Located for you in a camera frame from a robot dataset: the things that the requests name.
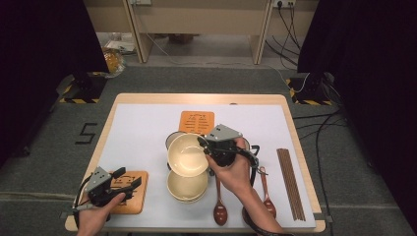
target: wooden board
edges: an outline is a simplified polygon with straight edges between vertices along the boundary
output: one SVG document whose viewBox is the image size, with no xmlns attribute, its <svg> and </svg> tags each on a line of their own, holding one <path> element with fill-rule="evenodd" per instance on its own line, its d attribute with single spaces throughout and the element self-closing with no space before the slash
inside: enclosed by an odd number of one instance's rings
<svg viewBox="0 0 417 236">
<path fill-rule="evenodd" d="M 148 173 L 146 171 L 126 171 L 126 173 L 111 182 L 112 189 L 130 186 L 130 184 L 142 177 L 142 184 L 133 192 L 133 197 L 125 203 L 115 207 L 112 214 L 139 214 L 144 208 L 145 194 L 148 185 Z"/>
</svg>

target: beige bowl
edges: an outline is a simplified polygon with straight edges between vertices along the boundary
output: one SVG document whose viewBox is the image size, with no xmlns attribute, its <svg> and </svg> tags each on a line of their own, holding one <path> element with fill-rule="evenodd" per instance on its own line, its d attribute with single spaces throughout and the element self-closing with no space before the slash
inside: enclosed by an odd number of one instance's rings
<svg viewBox="0 0 417 236">
<path fill-rule="evenodd" d="M 205 171 L 195 177 L 182 177 L 174 171 L 170 171 L 167 178 L 169 193 L 182 203 L 194 203 L 198 201 L 209 184 L 209 175 Z"/>
<path fill-rule="evenodd" d="M 194 177 L 209 167 L 203 148 L 196 134 L 183 134 L 175 138 L 168 148 L 168 164 L 178 175 Z"/>
</svg>

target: black wire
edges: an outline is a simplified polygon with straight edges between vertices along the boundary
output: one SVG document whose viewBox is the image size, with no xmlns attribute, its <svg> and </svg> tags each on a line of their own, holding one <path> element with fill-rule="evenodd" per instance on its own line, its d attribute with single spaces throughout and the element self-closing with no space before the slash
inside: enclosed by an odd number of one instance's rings
<svg viewBox="0 0 417 236">
<path fill-rule="evenodd" d="M 285 48 L 285 44 L 286 44 L 286 42 L 288 40 L 289 35 L 290 35 L 290 33 L 287 35 L 287 37 L 285 38 L 285 41 L 284 41 L 284 43 L 282 45 L 281 54 L 283 54 L 283 51 L 284 51 L 283 49 Z M 280 57 L 279 59 L 281 61 L 282 66 L 285 67 L 286 69 L 288 69 L 288 70 L 296 70 L 296 69 L 292 69 L 292 68 L 286 67 L 285 64 L 284 64 L 284 62 L 282 61 L 282 57 Z"/>
<path fill-rule="evenodd" d="M 281 48 L 284 48 L 284 50 L 285 50 L 285 51 L 287 51 L 287 52 L 291 52 L 292 54 L 297 55 L 297 56 L 299 56 L 299 55 L 300 55 L 300 53 L 297 53 L 297 52 L 295 52 L 295 51 L 291 51 L 290 49 L 283 47 L 283 46 L 281 45 L 281 43 L 279 43 L 279 42 L 278 42 L 278 40 L 276 40 L 275 36 L 272 36 L 272 38 L 273 38 L 273 40 L 276 42 L 276 44 L 278 44 Z"/>
<path fill-rule="evenodd" d="M 323 181 L 323 174 L 322 174 L 322 165 L 321 165 L 321 161 L 320 161 L 320 155 L 319 155 L 319 135 L 320 135 L 320 131 L 323 129 L 323 126 L 326 124 L 326 122 L 335 114 L 337 114 L 339 112 L 339 110 L 333 112 L 332 114 L 330 114 L 328 116 L 328 118 L 322 123 L 322 125 L 319 127 L 319 130 L 317 132 L 316 135 L 316 158 L 317 158 L 317 166 L 318 166 L 318 170 L 319 170 L 319 179 L 320 179 L 320 184 L 322 186 L 322 190 L 323 190 L 323 196 L 325 198 L 325 204 L 326 204 L 326 209 L 328 211 L 328 216 L 331 217 L 331 212 L 330 212 L 330 207 L 328 206 L 328 195 L 326 193 L 326 189 L 325 189 L 325 183 Z M 328 223 L 328 226 L 330 227 L 330 235 L 333 235 L 333 226 L 332 226 L 332 222 Z"/>
<path fill-rule="evenodd" d="M 347 127 L 347 125 L 340 125 L 340 124 L 334 124 L 334 123 L 332 123 L 332 124 L 328 124 L 328 126 L 340 126 L 340 127 Z M 297 128 L 295 128 L 296 130 L 299 130 L 299 129 L 304 129 L 304 128 L 308 128 L 308 127 L 312 127 L 312 126 L 320 126 L 320 125 L 322 125 L 322 124 L 311 124 L 311 125 L 305 125 L 305 126 L 300 126 L 300 127 L 297 127 Z"/>
<path fill-rule="evenodd" d="M 299 117 L 293 117 L 293 120 L 298 120 L 298 119 L 310 119 L 310 118 L 316 118 L 316 117 L 324 117 L 324 116 L 329 116 L 332 115 L 333 113 L 329 113 L 329 114 L 321 114 L 321 115 L 312 115 L 312 116 L 299 116 Z"/>
<path fill-rule="evenodd" d="M 292 27 L 292 31 L 294 32 L 294 38 L 296 41 L 295 44 L 297 44 L 298 48 L 300 48 L 300 43 L 298 42 L 297 34 L 295 33 L 295 25 L 294 25 L 295 8 L 292 6 L 292 4 L 289 5 L 289 10 L 291 12 L 291 27 Z"/>
<path fill-rule="evenodd" d="M 295 40 L 295 38 L 292 36 L 291 30 L 288 28 L 288 25 L 286 24 L 286 21 L 285 21 L 285 20 L 284 20 L 284 18 L 282 17 L 281 10 L 280 10 L 279 8 L 278 8 L 278 13 L 279 13 L 279 16 L 282 18 L 282 21 L 284 22 L 284 25 L 285 25 L 285 27 L 286 27 L 286 29 L 287 29 L 287 31 L 288 31 L 288 34 L 289 34 L 289 36 L 291 37 L 292 41 L 295 43 L 295 45 L 297 45 L 297 47 L 298 47 L 298 48 L 300 48 L 300 45 L 298 45 L 297 41 L 296 41 L 296 40 Z"/>
<path fill-rule="evenodd" d="M 327 124 L 327 126 L 326 127 L 324 127 L 324 128 L 322 128 L 322 130 L 324 130 L 324 129 L 326 129 L 327 127 L 329 127 L 329 126 L 340 126 L 340 127 L 347 127 L 347 125 L 339 125 L 339 124 L 334 124 L 334 123 L 336 123 L 337 121 L 339 121 L 339 120 L 341 120 L 342 118 L 340 118 L 340 119 L 338 119 L 338 120 L 336 120 L 336 121 L 334 121 L 333 123 L 331 123 L 331 124 Z M 306 128 L 306 127 L 309 127 L 309 126 L 314 126 L 314 125 L 306 125 L 306 126 L 303 126 L 303 127 L 298 127 L 297 129 L 302 129 L 302 128 Z M 302 140 L 302 139 L 305 139 L 305 138 L 307 138 L 307 137 L 309 137 L 309 136 L 311 136 L 311 135 L 314 135 L 314 134 L 317 134 L 318 133 L 318 131 L 314 131 L 314 132 L 311 132 L 311 133 L 309 133 L 309 134 L 307 134 L 307 135 L 305 135 L 305 136 L 303 136 L 303 137 L 301 137 L 301 138 L 298 138 L 299 140 Z"/>
<path fill-rule="evenodd" d="M 297 63 L 295 63 L 293 60 L 291 60 L 289 57 L 285 56 L 284 54 L 282 54 L 282 52 L 278 52 L 278 50 L 276 50 L 275 48 L 273 48 L 266 40 L 265 43 L 267 44 L 267 46 L 276 54 L 278 54 L 281 57 L 284 57 L 288 62 L 290 62 L 291 64 L 293 64 L 294 66 L 297 66 Z"/>
</svg>

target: white paper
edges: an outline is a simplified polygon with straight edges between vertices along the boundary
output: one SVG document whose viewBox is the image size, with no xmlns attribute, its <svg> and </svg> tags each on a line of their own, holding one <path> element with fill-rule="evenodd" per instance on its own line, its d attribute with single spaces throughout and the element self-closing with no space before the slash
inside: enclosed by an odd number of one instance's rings
<svg viewBox="0 0 417 236">
<path fill-rule="evenodd" d="M 182 111 L 211 111 L 214 126 L 223 124 L 239 131 L 250 145 L 260 146 L 258 159 L 268 176 L 268 193 L 277 209 L 277 221 L 284 228 L 314 228 L 316 221 L 308 199 L 282 107 L 279 105 L 187 105 L 187 104 L 118 104 L 104 146 L 99 166 L 105 170 L 126 167 L 127 171 L 149 173 L 144 209 L 140 214 L 112 215 L 106 227 L 145 228 L 248 228 L 241 216 L 238 199 L 221 187 L 228 211 L 225 225 L 218 226 L 212 216 L 216 204 L 215 180 L 210 177 L 205 195 L 196 203 L 176 201 L 166 187 L 166 138 L 178 131 Z M 306 221 L 293 220 L 277 148 L 287 148 L 291 155 Z M 258 174 L 254 188 L 261 199 L 264 189 Z"/>
</svg>

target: chopsticks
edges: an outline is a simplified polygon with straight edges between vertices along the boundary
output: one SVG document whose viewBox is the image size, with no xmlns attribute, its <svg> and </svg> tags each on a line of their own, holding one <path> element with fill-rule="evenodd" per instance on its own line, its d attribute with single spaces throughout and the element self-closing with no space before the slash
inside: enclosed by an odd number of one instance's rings
<svg viewBox="0 0 417 236">
<path fill-rule="evenodd" d="M 300 193 L 298 192 L 297 181 L 292 167 L 291 156 L 288 149 L 279 148 L 276 150 L 284 177 L 285 188 L 287 190 L 288 200 L 291 206 L 292 217 L 294 220 L 306 221 L 303 205 L 301 203 Z"/>
</svg>

